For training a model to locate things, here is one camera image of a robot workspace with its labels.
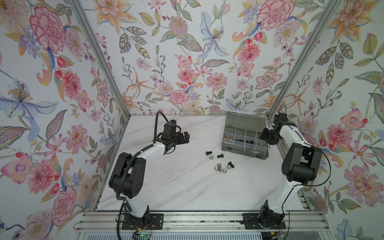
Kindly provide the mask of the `aluminium front rail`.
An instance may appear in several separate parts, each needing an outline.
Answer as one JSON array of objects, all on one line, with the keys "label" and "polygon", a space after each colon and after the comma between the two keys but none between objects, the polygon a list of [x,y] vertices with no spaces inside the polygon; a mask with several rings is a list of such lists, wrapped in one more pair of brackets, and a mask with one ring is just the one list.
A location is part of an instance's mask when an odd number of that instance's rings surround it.
[{"label": "aluminium front rail", "polygon": [[[151,214],[162,214],[163,232],[240,232],[267,231],[256,222],[257,211],[213,211],[213,212],[171,212],[151,211]],[[74,225],[76,233],[115,232],[117,212],[93,212],[83,214],[81,220]],[[274,230],[290,232],[328,232],[329,224],[319,212],[291,211],[285,216],[283,227]]]}]

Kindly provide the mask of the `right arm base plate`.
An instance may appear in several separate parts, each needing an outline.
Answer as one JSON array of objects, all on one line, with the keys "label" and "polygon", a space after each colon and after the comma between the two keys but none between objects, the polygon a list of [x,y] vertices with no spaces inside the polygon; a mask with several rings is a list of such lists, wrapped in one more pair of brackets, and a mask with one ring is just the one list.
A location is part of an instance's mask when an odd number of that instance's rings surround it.
[{"label": "right arm base plate", "polygon": [[281,214],[268,214],[260,217],[259,213],[242,214],[242,224],[245,225],[246,230],[285,230],[286,224],[284,222],[285,215]]}]

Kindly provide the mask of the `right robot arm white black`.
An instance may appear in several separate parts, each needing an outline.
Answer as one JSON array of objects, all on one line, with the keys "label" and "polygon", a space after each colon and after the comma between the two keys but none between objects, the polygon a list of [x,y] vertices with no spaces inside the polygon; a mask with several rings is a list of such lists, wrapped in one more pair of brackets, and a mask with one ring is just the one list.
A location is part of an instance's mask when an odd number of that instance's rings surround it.
[{"label": "right robot arm white black", "polygon": [[294,194],[315,180],[323,152],[311,145],[284,113],[274,116],[271,128],[263,130],[261,139],[269,145],[277,145],[283,140],[290,147],[282,163],[282,181],[265,201],[258,216],[259,223],[269,228],[281,224]]}]

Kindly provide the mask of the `grey plastic organizer box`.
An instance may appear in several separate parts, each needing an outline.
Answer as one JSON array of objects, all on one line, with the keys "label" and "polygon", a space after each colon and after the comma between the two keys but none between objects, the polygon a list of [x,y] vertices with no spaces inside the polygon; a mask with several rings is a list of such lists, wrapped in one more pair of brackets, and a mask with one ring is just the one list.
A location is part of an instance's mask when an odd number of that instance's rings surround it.
[{"label": "grey plastic organizer box", "polygon": [[[227,112],[222,151],[266,160],[269,157],[270,146],[260,139],[264,128],[266,128],[266,118],[263,115]],[[236,139],[242,139],[244,142],[237,142]],[[246,140],[254,141],[255,144],[246,144]]]}]

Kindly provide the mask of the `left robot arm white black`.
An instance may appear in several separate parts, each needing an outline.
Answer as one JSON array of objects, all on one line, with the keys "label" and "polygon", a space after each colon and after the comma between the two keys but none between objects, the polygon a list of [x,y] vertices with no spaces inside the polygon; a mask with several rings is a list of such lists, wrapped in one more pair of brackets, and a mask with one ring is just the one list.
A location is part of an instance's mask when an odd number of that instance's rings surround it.
[{"label": "left robot arm white black", "polygon": [[116,199],[123,202],[123,209],[135,218],[143,218],[149,206],[140,199],[144,185],[146,164],[171,153],[177,145],[188,144],[190,135],[182,132],[176,120],[165,123],[164,130],[155,134],[155,142],[135,154],[121,153],[112,171],[109,187]]}]

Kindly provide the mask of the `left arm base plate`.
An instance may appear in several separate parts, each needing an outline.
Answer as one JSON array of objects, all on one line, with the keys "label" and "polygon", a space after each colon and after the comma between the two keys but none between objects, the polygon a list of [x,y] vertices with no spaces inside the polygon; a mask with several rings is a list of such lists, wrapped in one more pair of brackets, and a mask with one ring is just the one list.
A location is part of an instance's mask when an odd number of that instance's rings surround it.
[{"label": "left arm base plate", "polygon": [[124,216],[122,230],[162,230],[164,214],[145,214],[142,218],[132,215]]}]

